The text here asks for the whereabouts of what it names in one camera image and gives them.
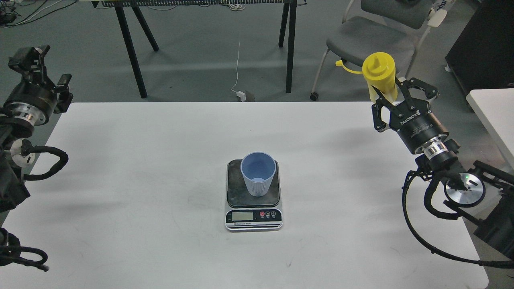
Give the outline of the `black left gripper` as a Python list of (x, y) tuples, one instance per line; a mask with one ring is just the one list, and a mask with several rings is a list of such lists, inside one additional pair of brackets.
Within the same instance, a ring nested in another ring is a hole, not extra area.
[(62, 74), (56, 86), (47, 75), (44, 57), (49, 50), (49, 45), (19, 48), (8, 61), (9, 68), (22, 75), (22, 81), (4, 107), (32, 126), (46, 124), (53, 114), (66, 113), (73, 99), (69, 91), (72, 74)]

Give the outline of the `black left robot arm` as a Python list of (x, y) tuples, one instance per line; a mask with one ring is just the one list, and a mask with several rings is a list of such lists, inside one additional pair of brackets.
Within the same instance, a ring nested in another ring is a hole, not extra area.
[[(36, 126), (46, 124), (54, 114), (65, 113), (73, 99), (69, 91), (71, 74), (61, 75), (57, 83), (47, 75), (44, 58), (49, 50), (49, 45), (20, 48), (8, 62), (13, 71), (20, 73), (21, 81), (0, 108), (2, 213), (15, 209), (30, 196), (26, 181), (49, 179), (69, 161), (63, 150), (34, 146), (29, 140)], [(55, 155), (59, 160), (47, 172), (25, 174), (24, 168), (31, 166), (41, 153)]]

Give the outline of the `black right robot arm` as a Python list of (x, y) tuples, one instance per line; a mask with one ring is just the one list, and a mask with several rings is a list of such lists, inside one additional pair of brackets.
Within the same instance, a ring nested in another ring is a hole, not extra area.
[[(371, 113), (378, 132), (395, 131), (406, 148), (416, 155), (416, 170), (406, 174), (402, 186), (402, 212), (414, 238), (432, 254), (450, 260), (492, 267), (513, 268), (513, 175), (481, 161), (466, 170), (457, 154), (460, 145), (449, 138), (446, 127), (432, 112), (429, 100), (438, 96), (437, 88), (416, 78), (395, 79), (404, 100), (393, 104), (377, 86), (371, 87)], [(476, 225), (474, 235), (500, 252), (507, 261), (480, 261), (459, 257), (438, 249), (420, 236), (408, 215), (406, 198), (412, 181), (419, 177), (429, 183), (423, 204), (427, 212), (444, 220), (465, 218)], [(486, 185), (499, 190), (499, 203), (485, 219), (466, 212), (479, 205), (486, 196)]]

